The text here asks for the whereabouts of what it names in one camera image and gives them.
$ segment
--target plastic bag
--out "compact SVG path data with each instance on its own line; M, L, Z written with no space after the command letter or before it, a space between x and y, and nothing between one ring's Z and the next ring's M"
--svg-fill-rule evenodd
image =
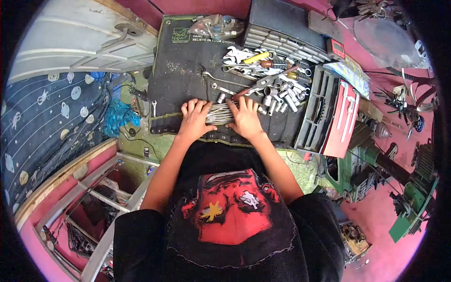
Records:
M188 30L188 33L211 37L213 40L235 38L244 31L242 20L232 16L199 16Z
M420 56L415 42L396 23L379 18L363 21L356 18L353 30L357 42L371 54L378 67L429 68L427 56Z

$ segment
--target hand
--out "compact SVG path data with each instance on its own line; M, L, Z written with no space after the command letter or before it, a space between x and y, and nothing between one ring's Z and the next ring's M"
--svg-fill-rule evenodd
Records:
M217 130L215 125L205 125L207 113L213 102L192 99L182 105L183 121L177 136L190 145L202 135L211 130Z
M243 136L251 143L259 138L262 134L266 134L260 120L257 116L258 103L252 99L244 98L240 96L238 98L239 110L232 101L227 100L227 104L232 111L235 123L227 124L228 127L233 129L236 133Z

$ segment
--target screwdriver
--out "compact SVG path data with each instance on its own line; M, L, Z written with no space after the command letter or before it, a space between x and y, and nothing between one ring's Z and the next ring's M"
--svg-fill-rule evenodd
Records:
M260 66L262 68L275 68L275 69L289 69L292 67L292 64L283 60L268 60L261 61Z

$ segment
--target red toolbox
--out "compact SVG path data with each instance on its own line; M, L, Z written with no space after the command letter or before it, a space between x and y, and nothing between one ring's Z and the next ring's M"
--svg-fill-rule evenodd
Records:
M345 156L358 110L359 95L354 92L352 85L341 80L335 114L323 147L323 155L339 158Z

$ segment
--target yellow screwdriver handle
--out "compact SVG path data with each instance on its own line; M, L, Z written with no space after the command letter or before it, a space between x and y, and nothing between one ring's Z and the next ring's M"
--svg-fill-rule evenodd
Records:
M262 54L255 55L254 57L251 57L249 59L245 59L243 61L243 63L245 63L245 64L252 64L252 63L255 63L256 61L261 60L261 59L266 58L266 57L269 57L269 52L264 52Z

